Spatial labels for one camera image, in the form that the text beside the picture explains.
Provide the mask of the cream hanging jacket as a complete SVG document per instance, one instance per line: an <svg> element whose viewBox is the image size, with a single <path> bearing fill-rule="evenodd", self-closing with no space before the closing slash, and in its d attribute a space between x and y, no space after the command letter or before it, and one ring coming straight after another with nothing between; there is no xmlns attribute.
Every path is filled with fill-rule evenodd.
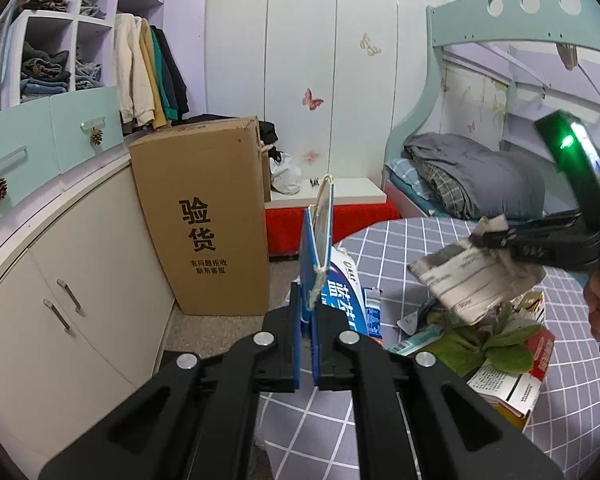
<svg viewBox="0 0 600 480"><path fill-rule="evenodd" d="M114 68L122 120L144 126L155 119L154 92L140 48L140 30L133 14L114 20Z"/></svg>

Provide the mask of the white open wardrobe shelves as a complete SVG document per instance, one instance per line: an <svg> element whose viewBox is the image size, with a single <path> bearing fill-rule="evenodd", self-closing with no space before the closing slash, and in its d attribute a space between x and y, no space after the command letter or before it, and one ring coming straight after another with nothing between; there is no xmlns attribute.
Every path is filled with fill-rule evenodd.
<svg viewBox="0 0 600 480"><path fill-rule="evenodd" d="M99 83L116 82L114 18L131 13L162 24L164 0L9 0L0 15L0 110L29 99L20 88L24 47L47 54L67 52L68 86L76 90L76 63L100 66Z"/></svg>

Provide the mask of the mint drawer unit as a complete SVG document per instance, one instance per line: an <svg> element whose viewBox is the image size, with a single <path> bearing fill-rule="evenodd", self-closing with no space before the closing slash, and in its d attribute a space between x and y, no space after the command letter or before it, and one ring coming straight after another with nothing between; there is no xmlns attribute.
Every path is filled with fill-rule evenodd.
<svg viewBox="0 0 600 480"><path fill-rule="evenodd" d="M102 144L91 144L93 128ZM0 219L44 184L123 141L118 89L46 96L0 112L0 176L8 194Z"/></svg>

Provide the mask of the white plastic bag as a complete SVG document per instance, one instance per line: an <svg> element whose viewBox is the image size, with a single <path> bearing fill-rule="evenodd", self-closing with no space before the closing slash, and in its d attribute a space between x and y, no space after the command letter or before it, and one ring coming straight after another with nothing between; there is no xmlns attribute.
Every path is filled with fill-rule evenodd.
<svg viewBox="0 0 600 480"><path fill-rule="evenodd" d="M277 193L296 195L301 191L302 172L294 159L283 152L270 158L271 185Z"/></svg>

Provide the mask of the black hanging garment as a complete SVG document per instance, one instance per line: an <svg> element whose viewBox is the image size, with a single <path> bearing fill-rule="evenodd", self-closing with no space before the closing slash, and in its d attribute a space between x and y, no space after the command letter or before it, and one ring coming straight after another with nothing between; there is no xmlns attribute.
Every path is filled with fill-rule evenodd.
<svg viewBox="0 0 600 480"><path fill-rule="evenodd" d="M163 30L158 27L155 27L155 32L158 43L160 44L161 53L163 54L163 58L166 61L166 66L168 66L169 74L171 76L175 92L176 106L178 107L178 118L182 119L183 116L189 112L186 94L187 87L180 70L178 69L178 64L175 63L168 40L166 40L166 35L164 34Z"/></svg>

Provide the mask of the mint bunk bed frame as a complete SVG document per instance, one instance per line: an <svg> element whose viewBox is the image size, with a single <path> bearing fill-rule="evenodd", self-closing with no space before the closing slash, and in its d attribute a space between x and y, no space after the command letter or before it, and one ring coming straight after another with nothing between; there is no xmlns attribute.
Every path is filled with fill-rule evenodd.
<svg viewBox="0 0 600 480"><path fill-rule="evenodd" d="M391 131L385 160L417 133L457 133L528 156L544 209L572 209L566 178L533 127L553 110L581 118L600 153L600 5L596 0L456 0L426 11L426 38L399 28L399 55L426 56L419 100Z"/></svg>

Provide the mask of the pink butterfly wall sticker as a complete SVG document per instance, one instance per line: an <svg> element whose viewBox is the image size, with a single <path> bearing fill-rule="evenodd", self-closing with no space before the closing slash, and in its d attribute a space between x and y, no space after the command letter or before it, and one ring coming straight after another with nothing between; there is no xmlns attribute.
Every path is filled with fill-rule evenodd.
<svg viewBox="0 0 600 480"><path fill-rule="evenodd" d="M306 89L302 98L302 105L305 106L310 112L314 112L324 104L324 100L316 98L310 88Z"/></svg>

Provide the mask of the pine cone ornament right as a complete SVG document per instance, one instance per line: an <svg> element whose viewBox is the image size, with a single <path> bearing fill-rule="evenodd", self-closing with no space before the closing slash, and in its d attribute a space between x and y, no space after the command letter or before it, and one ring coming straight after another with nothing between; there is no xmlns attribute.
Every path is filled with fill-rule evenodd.
<svg viewBox="0 0 600 480"><path fill-rule="evenodd" d="M102 144L102 130L99 128L93 128L90 134L91 144L99 146Z"/></svg>

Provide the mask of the blue card package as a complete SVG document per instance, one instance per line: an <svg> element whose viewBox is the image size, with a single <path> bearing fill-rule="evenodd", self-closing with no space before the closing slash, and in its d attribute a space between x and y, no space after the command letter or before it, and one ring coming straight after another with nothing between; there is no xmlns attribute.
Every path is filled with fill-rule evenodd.
<svg viewBox="0 0 600 480"><path fill-rule="evenodd" d="M332 251L332 217L334 216L334 179L330 174L321 180L316 200L303 213L299 252L301 321L309 325L330 268Z"/></svg>

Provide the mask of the large brown cardboard box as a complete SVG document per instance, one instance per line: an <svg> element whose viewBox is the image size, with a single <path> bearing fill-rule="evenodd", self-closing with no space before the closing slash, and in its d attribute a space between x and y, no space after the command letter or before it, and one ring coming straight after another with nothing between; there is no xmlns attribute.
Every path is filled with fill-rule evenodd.
<svg viewBox="0 0 600 480"><path fill-rule="evenodd" d="M130 147L162 270L186 315L268 310L268 238L257 118L198 122Z"/></svg>

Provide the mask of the newspaper sheet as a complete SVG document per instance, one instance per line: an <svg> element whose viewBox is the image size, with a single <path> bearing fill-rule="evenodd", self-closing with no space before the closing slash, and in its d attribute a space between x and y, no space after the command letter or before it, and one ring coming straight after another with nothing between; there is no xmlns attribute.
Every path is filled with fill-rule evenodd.
<svg viewBox="0 0 600 480"><path fill-rule="evenodd" d="M481 248L467 238L410 262L408 270L466 325L545 278L542 266L518 262L506 249Z"/></svg>

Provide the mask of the grey checked tablecloth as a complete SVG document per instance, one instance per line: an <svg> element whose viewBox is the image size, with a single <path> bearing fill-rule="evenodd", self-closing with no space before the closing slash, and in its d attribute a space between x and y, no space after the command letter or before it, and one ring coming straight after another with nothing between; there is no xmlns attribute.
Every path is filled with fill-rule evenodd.
<svg viewBox="0 0 600 480"><path fill-rule="evenodd" d="M581 284L562 270L498 285L486 306L460 271L503 269L468 245L474 225L444 218L391 220L334 247L354 262L366 292L379 292L379 341L405 356L428 351L554 460L585 475L600 454L600 345Z"/></svg>

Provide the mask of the green hanging garment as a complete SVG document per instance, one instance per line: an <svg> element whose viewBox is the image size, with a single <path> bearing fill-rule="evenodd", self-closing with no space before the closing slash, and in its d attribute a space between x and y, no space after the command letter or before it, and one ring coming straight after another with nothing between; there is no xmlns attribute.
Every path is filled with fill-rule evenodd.
<svg viewBox="0 0 600 480"><path fill-rule="evenodd" d="M169 74L168 68L166 67L166 62L164 62L164 58L160 50L160 44L155 33L154 26L151 26L150 34L152 45L154 46L154 53L157 64L158 88L160 91L162 107L164 110L164 114L166 115L166 119L170 120L170 122L173 122L176 118L178 118L178 109L176 108L171 76Z"/></svg>

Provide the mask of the grey folded duvet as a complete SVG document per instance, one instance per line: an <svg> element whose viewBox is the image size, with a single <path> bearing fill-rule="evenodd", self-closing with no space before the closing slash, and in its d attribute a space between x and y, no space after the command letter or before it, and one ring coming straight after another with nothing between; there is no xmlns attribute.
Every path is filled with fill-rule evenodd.
<svg viewBox="0 0 600 480"><path fill-rule="evenodd" d="M545 182L523 154L492 151L453 133L413 136L403 153L453 217L502 214L509 220L532 220L543 215Z"/></svg>

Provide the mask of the cream lower cabinet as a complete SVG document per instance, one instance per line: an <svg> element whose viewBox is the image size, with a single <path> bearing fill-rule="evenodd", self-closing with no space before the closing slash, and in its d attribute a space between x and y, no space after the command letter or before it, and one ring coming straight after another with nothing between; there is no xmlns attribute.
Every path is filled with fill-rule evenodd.
<svg viewBox="0 0 600 480"><path fill-rule="evenodd" d="M173 304L129 159L0 249L0 445L26 478L151 378Z"/></svg>

